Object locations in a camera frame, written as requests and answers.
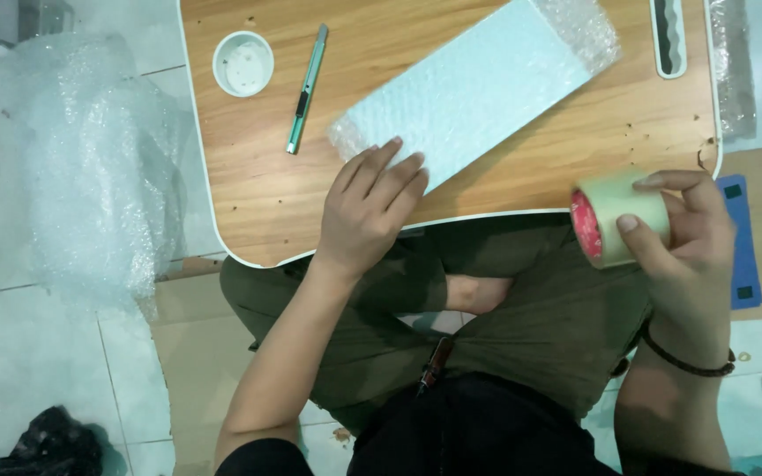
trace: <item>finger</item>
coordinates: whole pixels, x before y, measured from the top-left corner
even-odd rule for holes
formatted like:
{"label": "finger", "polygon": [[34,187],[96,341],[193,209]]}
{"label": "finger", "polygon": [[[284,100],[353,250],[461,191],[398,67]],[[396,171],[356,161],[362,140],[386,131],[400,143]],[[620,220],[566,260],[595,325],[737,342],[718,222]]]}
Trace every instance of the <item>finger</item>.
{"label": "finger", "polygon": [[663,246],[661,237],[636,215],[622,215],[616,219],[622,241],[637,259],[646,275],[655,276],[674,271],[677,260]]}
{"label": "finger", "polygon": [[425,194],[425,187],[427,186],[429,186],[429,172],[422,168],[389,204],[385,216],[398,229],[405,226],[407,218],[411,216],[419,200],[422,200],[422,195]]}
{"label": "finger", "polygon": [[360,168],[363,161],[366,160],[367,157],[370,157],[376,150],[378,150],[378,146],[371,146],[365,151],[352,157],[349,162],[346,162],[343,168],[340,169],[337,177],[333,180],[331,189],[341,193],[343,190],[349,188],[349,184],[352,179],[355,178],[357,169]]}
{"label": "finger", "polygon": [[687,209],[714,215],[725,212],[725,201],[710,174],[698,170],[661,170],[634,182],[638,190],[681,190]]}
{"label": "finger", "polygon": [[687,207],[684,206],[684,201],[682,199],[675,197],[668,191],[662,191],[661,195],[663,197],[663,203],[666,205],[666,212],[669,213],[669,216],[687,212]]}
{"label": "finger", "polygon": [[373,188],[378,175],[384,171],[389,161],[400,148],[401,138],[395,137],[383,147],[373,152],[370,157],[366,158],[357,169],[357,172],[355,172],[355,178],[352,179],[349,185],[349,194],[353,198],[360,198],[361,200],[366,198],[369,195],[369,191]]}
{"label": "finger", "polygon": [[367,199],[381,210],[386,210],[401,190],[411,182],[413,176],[419,172],[419,167],[422,167],[424,160],[425,156],[417,152],[383,172]]}

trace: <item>olive green pants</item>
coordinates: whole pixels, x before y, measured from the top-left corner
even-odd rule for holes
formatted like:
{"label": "olive green pants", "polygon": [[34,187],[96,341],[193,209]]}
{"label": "olive green pants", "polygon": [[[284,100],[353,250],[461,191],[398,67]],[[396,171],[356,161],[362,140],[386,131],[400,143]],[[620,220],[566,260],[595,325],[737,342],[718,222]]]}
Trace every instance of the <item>olive green pants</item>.
{"label": "olive green pants", "polygon": [[[270,269],[225,262],[225,298],[258,342],[293,297],[308,261]],[[498,308],[457,332],[446,369],[528,385],[578,420],[598,401],[650,309],[639,269],[593,268],[566,214],[430,226],[423,236],[397,240],[355,288],[311,400],[359,434],[376,408],[414,384],[438,338],[394,314],[443,310],[447,274],[515,280]]]}

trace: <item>fingernail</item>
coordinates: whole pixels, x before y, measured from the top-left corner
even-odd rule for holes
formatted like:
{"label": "fingernail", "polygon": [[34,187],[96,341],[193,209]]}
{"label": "fingernail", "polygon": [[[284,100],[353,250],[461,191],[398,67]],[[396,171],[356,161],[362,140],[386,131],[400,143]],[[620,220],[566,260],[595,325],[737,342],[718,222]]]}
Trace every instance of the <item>fingernail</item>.
{"label": "fingernail", "polygon": [[657,174],[651,174],[648,177],[641,178],[634,183],[639,186],[661,186],[663,185],[663,177]]}
{"label": "fingernail", "polygon": [[622,233],[627,233],[637,228],[638,224],[639,224],[639,221],[637,221],[637,217],[635,217],[634,215],[622,215],[618,219],[616,219],[616,227]]}

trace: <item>hand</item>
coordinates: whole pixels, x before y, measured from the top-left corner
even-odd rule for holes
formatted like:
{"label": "hand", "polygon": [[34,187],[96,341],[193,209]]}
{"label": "hand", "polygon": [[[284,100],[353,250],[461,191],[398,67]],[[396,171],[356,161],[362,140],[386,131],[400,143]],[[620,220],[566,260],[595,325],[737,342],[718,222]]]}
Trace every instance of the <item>hand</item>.
{"label": "hand", "polygon": [[714,335],[727,335],[736,232],[713,178],[699,171],[664,170],[634,188],[680,190],[683,195],[661,192],[672,228],[670,250],[638,217],[622,215],[616,221],[622,240],[650,278],[656,315],[701,345]]}
{"label": "hand", "polygon": [[428,186],[420,153],[386,169],[400,148],[396,137],[352,158],[325,199],[313,262],[349,283],[356,283],[389,251]]}

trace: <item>person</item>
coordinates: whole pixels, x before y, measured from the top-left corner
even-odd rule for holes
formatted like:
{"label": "person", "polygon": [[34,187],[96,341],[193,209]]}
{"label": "person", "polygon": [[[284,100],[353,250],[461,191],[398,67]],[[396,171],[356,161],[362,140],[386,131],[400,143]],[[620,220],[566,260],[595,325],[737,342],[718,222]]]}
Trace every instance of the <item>person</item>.
{"label": "person", "polygon": [[[732,368],[734,231],[709,175],[636,183],[663,194],[671,249],[623,215],[638,265],[599,271],[561,213],[398,238],[428,184],[421,154],[387,167],[400,147],[395,138],[345,164],[312,258],[225,262],[223,293],[257,353],[218,437],[217,475],[311,474],[296,446],[308,398],[357,437],[355,476],[616,474],[579,422],[634,347],[614,416],[624,473],[729,473],[716,402]],[[443,309],[478,317],[425,390],[438,338],[396,315]]]}

